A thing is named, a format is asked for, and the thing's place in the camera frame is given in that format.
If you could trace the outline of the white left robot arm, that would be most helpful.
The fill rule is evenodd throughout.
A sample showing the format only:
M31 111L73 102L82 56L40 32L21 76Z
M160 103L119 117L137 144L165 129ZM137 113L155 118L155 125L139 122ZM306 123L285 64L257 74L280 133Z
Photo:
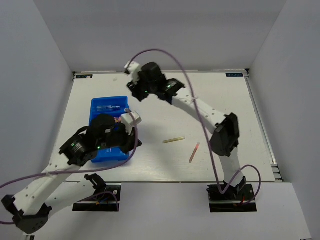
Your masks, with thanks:
M138 139L137 125L142 121L135 111L120 116L99 114L88 126L80 128L59 150L64 157L52 160L23 190L6 195L1 202L12 214L11 224L31 235L48 222L49 218L64 208L82 201L113 196L97 172L84 171L84 179L63 193L57 189L64 181L97 157L104 149L119 148L123 153L134 153L142 145Z

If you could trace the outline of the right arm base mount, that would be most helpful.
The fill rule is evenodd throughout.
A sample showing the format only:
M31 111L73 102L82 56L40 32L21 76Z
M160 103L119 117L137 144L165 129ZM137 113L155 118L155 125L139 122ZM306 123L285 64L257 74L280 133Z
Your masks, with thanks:
M220 194L216 184L207 186L210 213L254 213L257 206L254 197L254 189L251 184L246 184L239 195Z

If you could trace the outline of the clear blue-tipped pen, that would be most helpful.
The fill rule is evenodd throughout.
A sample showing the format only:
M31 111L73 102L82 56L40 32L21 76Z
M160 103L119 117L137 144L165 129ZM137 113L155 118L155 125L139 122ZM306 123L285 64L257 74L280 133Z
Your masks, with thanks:
M96 107L98 112L116 112L121 110L120 105L98 105Z

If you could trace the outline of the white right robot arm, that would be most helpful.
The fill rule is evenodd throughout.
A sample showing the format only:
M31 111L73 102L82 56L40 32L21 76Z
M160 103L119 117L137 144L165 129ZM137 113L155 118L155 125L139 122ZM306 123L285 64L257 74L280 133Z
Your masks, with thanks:
M224 180L221 190L233 200L242 196L247 180L241 173L238 156L238 117L234 113L220 112L193 97L190 88L175 78L166 78L155 62L143 66L128 62L124 69L125 74L131 76L127 87L138 101L155 95L204 124L205 131L212 135L209 140L210 152L219 157L222 166Z

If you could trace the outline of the beige thin pen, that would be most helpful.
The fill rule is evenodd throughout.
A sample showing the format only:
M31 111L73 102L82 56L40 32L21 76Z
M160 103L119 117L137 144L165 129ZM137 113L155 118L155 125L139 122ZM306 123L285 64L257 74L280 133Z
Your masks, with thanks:
M168 143L173 143L173 142L178 142L178 141L183 141L185 140L186 138L184 136L181 136L181 137L176 137L176 138L171 138L171 139L166 139L166 140L163 140L163 144L168 144Z

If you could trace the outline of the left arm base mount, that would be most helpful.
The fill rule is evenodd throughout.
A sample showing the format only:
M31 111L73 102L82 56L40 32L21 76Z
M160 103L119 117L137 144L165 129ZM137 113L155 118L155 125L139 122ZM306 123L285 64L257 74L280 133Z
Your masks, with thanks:
M76 202L72 206L73 212L118 212L120 210L121 184L109 184L105 191L85 201Z

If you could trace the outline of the pink thin pen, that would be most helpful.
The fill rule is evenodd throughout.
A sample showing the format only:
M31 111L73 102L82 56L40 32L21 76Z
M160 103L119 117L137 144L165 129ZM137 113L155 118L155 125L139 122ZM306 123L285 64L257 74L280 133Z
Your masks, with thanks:
M196 144L196 146L195 146L195 148L194 148L194 150L193 150L193 152L192 152L192 154L191 154L191 156L190 156L190 159L189 159L189 163L192 163L192 161L193 161L193 159L194 159L194 157L195 157L195 155L196 155L196 153L197 153L197 151L198 151L198 149L199 149L199 146L200 146L200 142L198 142L197 144Z

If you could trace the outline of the pink eraser-topped pen case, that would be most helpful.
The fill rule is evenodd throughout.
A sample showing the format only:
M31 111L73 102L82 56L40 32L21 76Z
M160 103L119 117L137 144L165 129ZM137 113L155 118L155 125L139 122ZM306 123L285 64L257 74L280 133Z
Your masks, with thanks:
M115 117L115 118L114 118L114 121L115 121L116 123L121 123L121 117Z

